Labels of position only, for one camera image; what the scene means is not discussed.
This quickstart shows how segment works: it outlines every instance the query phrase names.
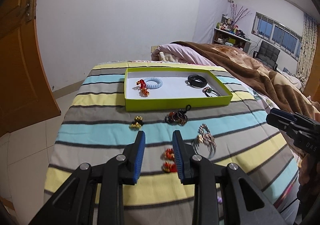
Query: yellow stripe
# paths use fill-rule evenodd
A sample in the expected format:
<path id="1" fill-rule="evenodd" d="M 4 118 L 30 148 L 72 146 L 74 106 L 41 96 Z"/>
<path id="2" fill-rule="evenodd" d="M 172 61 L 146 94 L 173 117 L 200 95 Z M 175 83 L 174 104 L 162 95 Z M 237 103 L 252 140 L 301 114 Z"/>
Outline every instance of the yellow stripe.
<path id="1" fill-rule="evenodd" d="M 185 69 L 200 69 L 200 70 L 217 70 L 225 71 L 224 68 L 215 66 L 204 66 L 195 64 L 181 64 L 181 63 L 157 63 L 157 62 L 119 62 L 119 63 L 106 63 L 93 67 L 93 70 L 112 69 L 112 68 L 131 68 L 131 67 L 171 67 L 171 68 L 185 68 Z"/>
<path id="2" fill-rule="evenodd" d="M 217 164 L 226 166 L 234 162 L 248 173 L 272 157 L 285 144 L 286 141 L 283 136 L 277 134 L 268 141 L 236 156 L 222 160 Z M 55 192 L 69 175 L 70 173 L 68 172 L 49 167 L 44 185 L 45 189 Z M 194 187 L 183 186 L 176 173 L 141 176 L 135 186 L 124 186 L 124 205 L 150 205 L 171 202 L 192 197 L 193 193 Z M 99 194 L 100 191 L 97 191 L 97 203 Z"/>
<path id="3" fill-rule="evenodd" d="M 87 94 L 77 95 L 73 102 L 73 106 L 124 106 L 124 94 Z"/>
<path id="4" fill-rule="evenodd" d="M 236 91 L 233 93 L 231 101 L 240 101 L 243 99 L 254 99 L 254 97 L 243 91 Z M 124 106 L 124 94 L 87 94 L 77 95 L 73 102 L 73 106 Z"/>

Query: tiled floor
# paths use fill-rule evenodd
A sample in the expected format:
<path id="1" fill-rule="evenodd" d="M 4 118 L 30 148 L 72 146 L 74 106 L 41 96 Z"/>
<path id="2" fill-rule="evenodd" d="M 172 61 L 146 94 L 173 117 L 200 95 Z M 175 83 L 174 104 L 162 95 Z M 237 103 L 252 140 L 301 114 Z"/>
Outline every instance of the tiled floor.
<path id="1" fill-rule="evenodd" d="M 0 138 L 0 196 L 13 202 L 20 225 L 43 205 L 45 175 L 57 132 L 76 92 L 58 98 L 61 116 Z"/>

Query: decorative branches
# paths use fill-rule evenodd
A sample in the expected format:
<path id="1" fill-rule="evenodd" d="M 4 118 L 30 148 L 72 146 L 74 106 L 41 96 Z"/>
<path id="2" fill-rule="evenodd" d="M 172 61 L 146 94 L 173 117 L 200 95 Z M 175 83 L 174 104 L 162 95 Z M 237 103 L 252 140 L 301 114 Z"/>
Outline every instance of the decorative branches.
<path id="1" fill-rule="evenodd" d="M 247 9 L 243 9 L 243 6 L 237 12 L 237 5 L 234 3 L 230 3 L 231 8 L 231 19 L 232 19 L 232 26 L 235 26 L 238 21 L 246 17 L 247 15 L 251 15 L 251 11 Z"/>

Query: patterned curtain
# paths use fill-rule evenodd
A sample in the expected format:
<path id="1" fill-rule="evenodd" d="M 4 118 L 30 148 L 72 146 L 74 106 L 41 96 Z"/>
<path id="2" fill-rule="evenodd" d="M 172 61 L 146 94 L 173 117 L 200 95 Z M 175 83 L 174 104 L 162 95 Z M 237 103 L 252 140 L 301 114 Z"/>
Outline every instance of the patterned curtain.
<path id="1" fill-rule="evenodd" d="M 296 74 L 297 78 L 300 79 L 302 83 L 301 91 L 304 90 L 310 75 L 313 57 L 316 52 L 317 35 L 318 30 L 316 20 L 307 13 L 304 13 L 301 51 Z"/>

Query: window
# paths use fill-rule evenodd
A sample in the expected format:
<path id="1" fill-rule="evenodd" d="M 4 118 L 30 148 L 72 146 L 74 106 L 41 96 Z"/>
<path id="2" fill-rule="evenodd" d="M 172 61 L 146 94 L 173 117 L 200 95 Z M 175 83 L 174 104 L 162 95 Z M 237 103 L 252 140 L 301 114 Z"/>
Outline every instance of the window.
<path id="1" fill-rule="evenodd" d="M 252 34 L 279 46 L 295 60 L 298 60 L 301 50 L 301 37 L 284 25 L 260 13 L 256 13 Z"/>

